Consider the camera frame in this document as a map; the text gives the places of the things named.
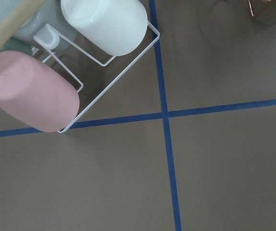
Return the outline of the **grey plastic cup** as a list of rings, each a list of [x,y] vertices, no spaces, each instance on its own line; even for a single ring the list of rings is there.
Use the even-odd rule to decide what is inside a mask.
[[[0,0],[0,23],[12,12],[20,0]],[[49,24],[71,41],[77,36],[77,31],[65,20],[61,2],[59,0],[48,0],[34,13],[13,35],[14,38],[43,50],[33,36],[45,25]]]

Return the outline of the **mint green plastic cup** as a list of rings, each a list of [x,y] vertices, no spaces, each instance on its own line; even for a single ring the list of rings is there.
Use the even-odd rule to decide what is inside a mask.
[[[3,51],[19,51],[32,56],[32,49],[30,45],[12,37],[0,48],[0,52]]]

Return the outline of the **white plastic cup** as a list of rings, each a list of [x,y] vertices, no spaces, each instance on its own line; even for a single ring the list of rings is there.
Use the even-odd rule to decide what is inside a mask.
[[[123,56],[143,41],[148,27],[139,0],[62,0],[66,21],[111,56]]]

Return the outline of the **pink plastic cup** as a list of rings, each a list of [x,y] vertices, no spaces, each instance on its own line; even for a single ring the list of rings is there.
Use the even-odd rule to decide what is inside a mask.
[[[44,132],[69,125],[79,109],[76,89],[56,71],[25,53],[0,53],[0,108]]]

